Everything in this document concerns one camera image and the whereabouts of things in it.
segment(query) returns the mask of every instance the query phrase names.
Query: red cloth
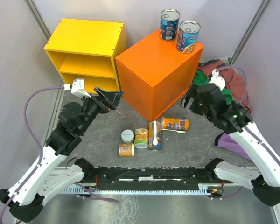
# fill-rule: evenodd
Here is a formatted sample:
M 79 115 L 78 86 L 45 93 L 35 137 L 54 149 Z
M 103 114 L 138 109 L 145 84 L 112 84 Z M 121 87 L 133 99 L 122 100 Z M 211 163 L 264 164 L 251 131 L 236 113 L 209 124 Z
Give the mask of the red cloth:
M 225 66 L 225 63 L 221 60 L 218 60 L 214 63 L 207 64 L 205 66 L 199 67 L 201 71 L 208 76 L 214 69 Z M 234 69 L 225 69 L 220 71 L 220 75 L 225 79 L 226 88 L 230 90 L 233 94 L 233 97 L 239 102 L 245 91 L 245 84 L 240 75 Z M 251 109 L 248 104 L 248 94 L 246 93 L 243 100 L 243 107 L 251 113 Z

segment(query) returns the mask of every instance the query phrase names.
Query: tin can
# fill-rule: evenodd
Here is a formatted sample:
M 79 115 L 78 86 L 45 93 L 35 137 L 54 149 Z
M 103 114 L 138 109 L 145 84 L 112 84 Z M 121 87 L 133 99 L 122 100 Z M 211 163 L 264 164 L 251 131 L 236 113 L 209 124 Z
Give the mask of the tin can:
M 119 145 L 119 155 L 120 156 L 134 156 L 135 148 L 134 143 L 124 143 Z
M 132 143 L 134 141 L 134 132 L 126 129 L 121 133 L 121 138 L 125 143 Z
M 179 27 L 176 48 L 182 53 L 191 53 L 195 49 L 200 25 L 194 20 L 183 21 Z
M 149 123 L 149 149 L 152 151 L 159 151 L 162 149 L 162 127 L 160 122 L 156 122 L 157 140 L 158 144 L 153 144 L 154 139 L 154 121 Z
M 148 148 L 148 130 L 145 128 L 136 129 L 134 143 L 136 148 Z
M 165 9 L 161 12 L 160 38 L 164 41 L 172 41 L 176 38 L 179 12 L 175 9 Z
M 187 131 L 189 129 L 189 119 L 186 118 L 165 118 L 162 117 L 162 129 Z

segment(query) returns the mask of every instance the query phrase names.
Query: pile of clothes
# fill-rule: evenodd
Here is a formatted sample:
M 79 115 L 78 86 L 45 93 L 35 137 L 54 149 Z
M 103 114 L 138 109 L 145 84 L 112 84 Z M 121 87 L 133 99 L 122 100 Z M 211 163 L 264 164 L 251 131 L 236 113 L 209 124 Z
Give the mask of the pile of clothes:
M 208 83 L 208 76 L 211 74 L 211 72 L 214 69 L 225 66 L 229 66 L 229 64 L 225 64 L 220 59 L 211 60 L 206 63 L 200 63 L 195 73 L 193 83 L 196 85 L 203 85 Z M 245 91 L 245 83 L 243 78 L 238 75 L 237 72 L 232 68 L 221 70 L 219 74 L 225 79 L 226 82 L 226 87 L 222 90 L 222 94 L 225 96 L 226 102 L 230 103 L 233 100 L 240 101 Z M 251 114 L 251 109 L 248 105 L 247 93 L 244 96 L 242 106 Z M 242 157 L 251 160 L 244 149 L 225 133 L 222 133 L 216 137 L 215 145 L 218 147 L 224 147 Z

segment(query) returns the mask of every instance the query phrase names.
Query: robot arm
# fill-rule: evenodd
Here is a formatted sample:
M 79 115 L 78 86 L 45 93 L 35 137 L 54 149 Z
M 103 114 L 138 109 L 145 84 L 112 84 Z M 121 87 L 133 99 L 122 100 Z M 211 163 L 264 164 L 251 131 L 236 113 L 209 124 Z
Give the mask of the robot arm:
M 39 158 L 34 162 L 25 175 L 10 189 L 0 190 L 0 200 L 3 203 L 10 201 L 11 214 L 24 222 L 34 219 L 43 206 L 65 187 L 81 181 L 85 174 L 93 170 L 93 166 L 85 159 L 78 159 L 70 169 L 66 170 L 53 180 L 44 183 L 51 172 L 57 167 L 76 146 L 82 141 L 83 136 L 92 121 L 99 113 L 108 113 L 115 110 L 123 92 L 106 92 L 95 88 L 98 95 L 91 96 L 84 91 L 84 81 L 76 79 L 71 87 L 71 92 L 82 98 L 83 105 L 71 102 L 64 106 L 59 114 L 59 122 L 43 147 L 42 162 Z
M 221 93 L 224 87 L 223 78 L 214 71 L 208 84 L 190 86 L 182 106 L 186 107 L 193 98 L 190 109 L 206 116 L 234 139 L 260 171 L 236 167 L 219 159 L 213 167 L 214 174 L 252 190 L 264 204 L 276 205 L 280 203 L 280 157 L 261 135 L 247 110 L 235 101 L 226 103 Z

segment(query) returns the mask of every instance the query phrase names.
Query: purple cloth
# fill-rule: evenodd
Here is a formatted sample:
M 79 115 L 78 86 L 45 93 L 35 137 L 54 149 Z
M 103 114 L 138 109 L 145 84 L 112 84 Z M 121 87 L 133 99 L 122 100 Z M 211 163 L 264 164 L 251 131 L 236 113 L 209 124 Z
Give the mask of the purple cloth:
M 248 154 L 244 151 L 244 149 L 235 140 L 233 140 L 229 135 L 225 133 L 222 134 L 222 136 L 219 138 L 217 146 L 226 148 L 229 151 L 235 152 L 236 154 L 251 160 Z

